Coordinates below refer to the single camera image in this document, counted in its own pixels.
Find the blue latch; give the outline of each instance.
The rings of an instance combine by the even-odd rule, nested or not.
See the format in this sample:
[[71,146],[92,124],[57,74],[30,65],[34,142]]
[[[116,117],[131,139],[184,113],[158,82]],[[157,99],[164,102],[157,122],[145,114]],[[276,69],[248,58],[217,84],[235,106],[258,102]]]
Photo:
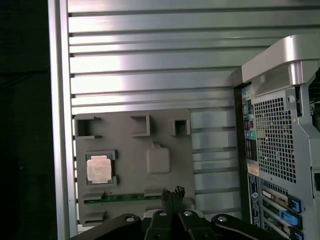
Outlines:
[[295,216],[292,216],[287,211],[279,211],[279,216],[282,220],[286,221],[288,224],[291,224],[293,226],[297,226],[299,224],[298,218]]
[[295,210],[297,213],[301,213],[301,209],[300,209],[300,202],[297,202],[295,200],[291,200],[292,202],[292,209]]
[[304,240],[304,237],[301,236],[300,234],[294,233],[294,239],[295,240]]

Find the ribbed metal wall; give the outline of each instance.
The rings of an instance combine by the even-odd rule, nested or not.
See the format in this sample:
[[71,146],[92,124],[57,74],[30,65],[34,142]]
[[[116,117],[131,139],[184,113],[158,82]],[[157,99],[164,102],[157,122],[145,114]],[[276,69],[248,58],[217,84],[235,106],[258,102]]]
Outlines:
[[241,217],[231,72],[320,1],[69,0],[72,114],[188,108],[196,208]]

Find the metal frame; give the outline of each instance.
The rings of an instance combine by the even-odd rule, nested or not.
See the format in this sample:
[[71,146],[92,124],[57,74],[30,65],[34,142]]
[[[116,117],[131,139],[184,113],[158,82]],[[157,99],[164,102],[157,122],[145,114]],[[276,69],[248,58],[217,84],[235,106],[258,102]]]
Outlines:
[[68,239],[78,233],[67,4],[67,0],[48,0],[54,177],[59,240]]
[[[320,34],[286,37],[233,73],[234,87],[252,83],[248,90],[252,91],[253,105],[283,98],[284,110],[290,111],[296,181],[290,182],[261,169],[259,177],[301,200],[303,233],[308,240],[318,239],[320,234],[320,193],[314,186],[314,174],[320,171],[320,134],[313,127],[309,114],[309,86],[320,67],[319,43]],[[297,113],[297,104],[301,106],[302,116]]]

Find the blue connector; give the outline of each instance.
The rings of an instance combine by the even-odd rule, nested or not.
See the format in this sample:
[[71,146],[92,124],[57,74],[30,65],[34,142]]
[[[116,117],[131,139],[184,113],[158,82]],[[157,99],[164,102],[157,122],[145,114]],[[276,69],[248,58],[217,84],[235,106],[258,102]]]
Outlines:
[[293,239],[294,240],[304,240],[304,237],[298,233],[294,233],[294,236],[293,236]]
[[288,196],[288,207],[298,214],[302,212],[301,201],[290,195]]
[[289,212],[287,211],[279,211],[279,217],[286,221],[288,224],[291,224],[293,226],[298,226],[299,225],[299,220],[297,217],[292,216]]

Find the sticker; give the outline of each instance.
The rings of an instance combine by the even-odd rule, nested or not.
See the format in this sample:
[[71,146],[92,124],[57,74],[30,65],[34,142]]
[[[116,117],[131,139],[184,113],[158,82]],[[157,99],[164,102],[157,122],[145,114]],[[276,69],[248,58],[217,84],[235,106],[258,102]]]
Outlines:
[[247,163],[248,173],[259,177],[259,167],[250,163]]
[[250,99],[251,99],[251,91],[247,91],[247,92],[245,93],[245,98],[246,98],[247,100],[250,100]]
[[250,198],[250,222],[257,227],[261,227],[258,178],[250,173],[248,173],[248,187]]

